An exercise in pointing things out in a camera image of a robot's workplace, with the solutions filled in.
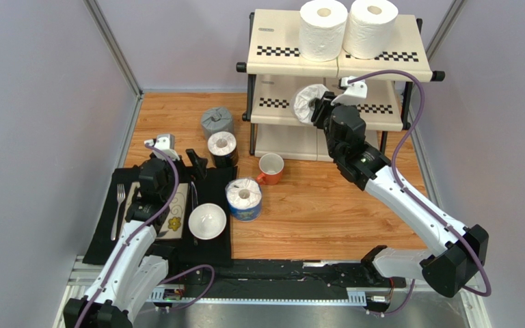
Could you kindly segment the white embossed paper roll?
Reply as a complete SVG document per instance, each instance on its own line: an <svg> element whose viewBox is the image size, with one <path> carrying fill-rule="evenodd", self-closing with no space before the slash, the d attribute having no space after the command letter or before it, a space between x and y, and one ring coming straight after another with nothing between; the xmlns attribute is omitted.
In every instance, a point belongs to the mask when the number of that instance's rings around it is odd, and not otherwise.
<svg viewBox="0 0 525 328"><path fill-rule="evenodd" d="M398 8L390 1L354 1L342 48L358 59L378 57L390 43L398 15Z"/></svg>

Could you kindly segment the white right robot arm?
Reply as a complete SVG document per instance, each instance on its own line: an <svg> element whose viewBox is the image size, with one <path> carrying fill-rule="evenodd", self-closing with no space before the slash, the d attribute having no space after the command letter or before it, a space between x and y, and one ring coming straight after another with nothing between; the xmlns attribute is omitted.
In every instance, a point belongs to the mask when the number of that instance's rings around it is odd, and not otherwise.
<svg viewBox="0 0 525 328"><path fill-rule="evenodd" d="M427 246L421 250L377 246L362 262L382 277L423 280L442 296L454 297L476 274L485 274L488 232L452 218L411 186L390 159L366 141L366 123L359 111L335 98L325 92L311 100L311 122L324 132L328 154L340 174L385 204Z"/></svg>

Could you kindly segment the white plastic-wrapped paper roll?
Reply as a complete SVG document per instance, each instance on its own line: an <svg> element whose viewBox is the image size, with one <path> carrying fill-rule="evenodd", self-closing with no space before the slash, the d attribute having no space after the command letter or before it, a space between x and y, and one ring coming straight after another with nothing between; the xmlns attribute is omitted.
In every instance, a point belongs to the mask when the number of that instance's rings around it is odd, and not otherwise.
<svg viewBox="0 0 525 328"><path fill-rule="evenodd" d="M290 101L291 111L304 125L312 126L311 117L314 112L315 99L321 99L329 89L323 84L312 84L297 90Z"/></svg>

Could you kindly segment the blue-wrapped paper roll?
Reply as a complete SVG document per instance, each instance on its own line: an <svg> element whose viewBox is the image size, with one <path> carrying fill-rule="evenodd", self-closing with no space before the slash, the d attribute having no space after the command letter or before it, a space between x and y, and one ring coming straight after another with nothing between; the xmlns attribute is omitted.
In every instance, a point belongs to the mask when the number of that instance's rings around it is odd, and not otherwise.
<svg viewBox="0 0 525 328"><path fill-rule="evenodd" d="M226 199L231 215L241 222L257 219L262 211L263 195L253 178L239 178L226 186Z"/></svg>

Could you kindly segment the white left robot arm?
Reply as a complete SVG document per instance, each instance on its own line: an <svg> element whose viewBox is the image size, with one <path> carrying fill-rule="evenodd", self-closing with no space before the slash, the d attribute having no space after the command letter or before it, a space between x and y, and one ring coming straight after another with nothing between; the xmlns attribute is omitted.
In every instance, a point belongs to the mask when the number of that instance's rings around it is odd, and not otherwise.
<svg viewBox="0 0 525 328"><path fill-rule="evenodd" d="M181 182L186 178L203 180L207 174L206 158L192 149L186 154L190 167L162 150L154 150L141 165L113 172L110 195L122 182L122 190L131 202L128 209L116 211L126 221L93 284L82 297L71 298L64 306L66 327L133 326L141 307L169 269L167 258L147 251L169 215Z"/></svg>

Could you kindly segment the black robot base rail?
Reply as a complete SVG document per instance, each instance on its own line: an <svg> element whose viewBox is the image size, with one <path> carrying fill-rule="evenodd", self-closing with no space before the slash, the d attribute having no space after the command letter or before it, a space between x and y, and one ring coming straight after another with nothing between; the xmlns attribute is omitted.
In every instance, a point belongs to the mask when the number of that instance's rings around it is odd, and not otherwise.
<svg viewBox="0 0 525 328"><path fill-rule="evenodd" d="M159 284L149 301L159 307L201 303L339 305L386 312L405 278L382 277L359 260L233 260L214 269L180 266L181 277Z"/></svg>

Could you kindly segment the plain white paper roll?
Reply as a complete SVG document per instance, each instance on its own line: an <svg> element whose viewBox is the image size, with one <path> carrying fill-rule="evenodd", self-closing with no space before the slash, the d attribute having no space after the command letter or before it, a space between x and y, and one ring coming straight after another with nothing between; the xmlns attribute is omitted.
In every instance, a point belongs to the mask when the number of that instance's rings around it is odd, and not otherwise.
<svg viewBox="0 0 525 328"><path fill-rule="evenodd" d="M315 0L299 10L299 52L312 62L336 59L342 49L347 8L339 1Z"/></svg>

